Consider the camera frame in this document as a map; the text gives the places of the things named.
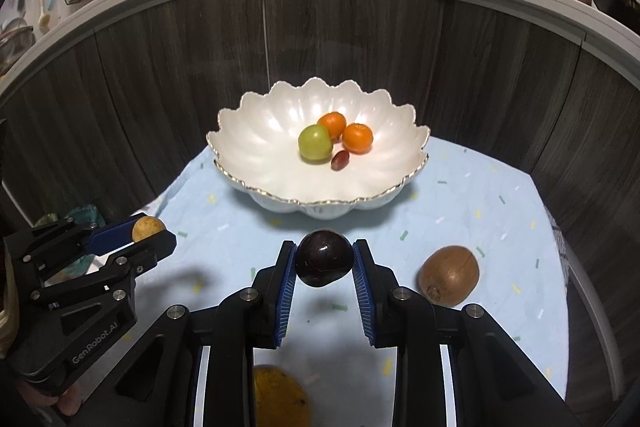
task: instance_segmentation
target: dark plum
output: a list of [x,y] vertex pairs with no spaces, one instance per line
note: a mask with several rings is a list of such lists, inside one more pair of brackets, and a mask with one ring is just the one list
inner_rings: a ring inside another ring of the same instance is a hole
[[345,276],[353,267],[353,248],[333,230],[308,233],[294,255],[296,274],[309,286],[321,287]]

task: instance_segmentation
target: dark wood cabinet door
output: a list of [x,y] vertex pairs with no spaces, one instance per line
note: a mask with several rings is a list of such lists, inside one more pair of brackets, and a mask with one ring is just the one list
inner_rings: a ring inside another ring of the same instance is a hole
[[426,121],[434,136],[530,172],[558,120],[578,52],[530,22],[448,3]]
[[355,80],[385,88],[424,120],[440,35],[439,0],[264,0],[271,83]]
[[269,88],[262,0],[173,0],[96,38],[118,116],[156,192],[205,147],[220,109]]
[[32,221],[95,204],[106,219],[154,197],[116,116],[93,36],[19,86],[7,119],[2,177]]
[[[640,373],[638,89],[582,50],[558,123],[531,176],[604,304],[629,384]],[[585,360],[586,380],[590,368]],[[608,386],[602,382],[605,397]],[[584,400],[582,405],[595,406]]]

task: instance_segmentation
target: red date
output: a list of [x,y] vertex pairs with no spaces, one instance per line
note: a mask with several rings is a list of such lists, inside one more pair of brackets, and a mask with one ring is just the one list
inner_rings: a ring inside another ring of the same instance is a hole
[[336,155],[331,160],[331,169],[334,171],[339,171],[347,167],[349,163],[349,151],[346,149],[336,153]]

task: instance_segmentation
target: beige sleeve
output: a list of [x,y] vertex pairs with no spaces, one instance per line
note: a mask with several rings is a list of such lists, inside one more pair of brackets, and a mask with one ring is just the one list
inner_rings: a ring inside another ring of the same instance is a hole
[[6,283],[2,299],[2,311],[0,311],[0,359],[4,359],[7,351],[14,342],[20,324],[18,308],[18,291],[15,287],[14,267],[11,258],[4,255],[4,267],[6,269]]

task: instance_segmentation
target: scalloped bowl rim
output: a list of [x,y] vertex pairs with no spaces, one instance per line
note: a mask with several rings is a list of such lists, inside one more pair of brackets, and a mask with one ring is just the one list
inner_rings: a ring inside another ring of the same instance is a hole
[[[403,104],[402,106],[397,106],[397,105],[395,105],[393,103],[393,100],[391,99],[391,94],[386,89],[379,88],[379,89],[374,90],[372,92],[364,92],[362,90],[362,88],[360,87],[360,85],[356,81],[353,81],[353,80],[342,81],[337,86],[330,86],[329,84],[327,84],[324,81],[324,79],[321,79],[320,77],[311,77],[308,80],[306,80],[305,83],[302,84],[301,86],[292,86],[291,84],[289,84],[286,81],[277,81],[276,83],[273,84],[273,86],[270,87],[268,93],[258,94],[258,93],[255,93],[255,92],[245,92],[244,94],[242,94],[242,97],[240,97],[240,103],[239,103],[238,107],[236,109],[234,109],[234,110],[231,110],[231,111],[236,112],[236,111],[240,110],[240,108],[242,108],[242,102],[244,100],[244,97],[246,97],[249,94],[252,94],[252,96],[256,95],[256,96],[259,96],[260,98],[264,98],[264,97],[268,97],[271,94],[273,88],[275,86],[279,85],[279,84],[287,84],[288,86],[290,86],[294,90],[300,90],[300,89],[304,88],[310,81],[318,81],[318,80],[322,81],[322,83],[324,83],[324,86],[326,86],[329,89],[337,88],[339,86],[342,86],[343,84],[354,84],[354,86],[362,94],[373,94],[373,93],[383,92],[384,94],[386,94],[386,96],[389,99],[390,105],[392,105],[393,107],[395,107],[395,108],[402,108],[402,107],[405,107],[405,106],[411,107],[412,112],[414,114],[414,118],[412,120],[412,124],[416,128],[426,128],[426,130],[427,130],[427,135],[426,135],[426,137],[424,139],[424,142],[420,146],[420,150],[423,150],[424,147],[427,145],[427,142],[429,141],[429,138],[431,136],[431,129],[429,128],[429,126],[416,126],[416,123],[415,123],[415,107],[412,104]],[[317,207],[317,206],[332,206],[332,205],[348,205],[348,206],[352,206],[354,204],[361,203],[361,202],[369,202],[369,201],[372,201],[372,200],[377,200],[377,199],[385,197],[386,195],[388,195],[389,193],[391,193],[391,192],[393,192],[395,190],[398,190],[398,189],[402,188],[406,184],[406,182],[408,180],[413,178],[415,175],[417,175],[424,168],[424,166],[427,163],[427,160],[429,159],[429,155],[427,153],[425,153],[424,159],[422,160],[420,165],[418,165],[413,171],[411,171],[409,174],[405,175],[397,184],[395,184],[395,185],[389,187],[388,189],[385,189],[381,193],[375,194],[373,196],[358,197],[358,198],[354,198],[353,200],[318,200],[318,201],[312,201],[312,202],[302,202],[302,201],[297,200],[295,198],[282,198],[282,197],[276,196],[275,194],[271,194],[270,192],[265,191],[264,189],[260,189],[260,187],[252,187],[252,186],[247,185],[244,180],[236,178],[235,176],[233,176],[230,172],[228,172],[223,167],[223,165],[221,163],[222,159],[220,158],[220,154],[218,153],[218,151],[213,146],[213,144],[211,143],[211,140],[210,140],[210,135],[212,133],[221,133],[222,132],[222,126],[220,124],[220,113],[223,110],[226,110],[226,108],[222,108],[222,109],[220,109],[220,111],[218,111],[218,116],[217,116],[218,131],[209,131],[209,133],[207,133],[207,144],[209,144],[209,147],[212,149],[213,153],[216,155],[216,157],[213,160],[214,165],[223,174],[223,176],[225,176],[225,178],[227,178],[233,184],[239,184],[245,191],[250,192],[250,193],[254,193],[254,194],[259,194],[261,196],[264,196],[264,197],[267,197],[267,198],[271,198],[272,200],[275,200],[277,202],[284,203],[284,204],[296,205],[296,206],[301,207],[301,208],[304,208],[304,207]]]

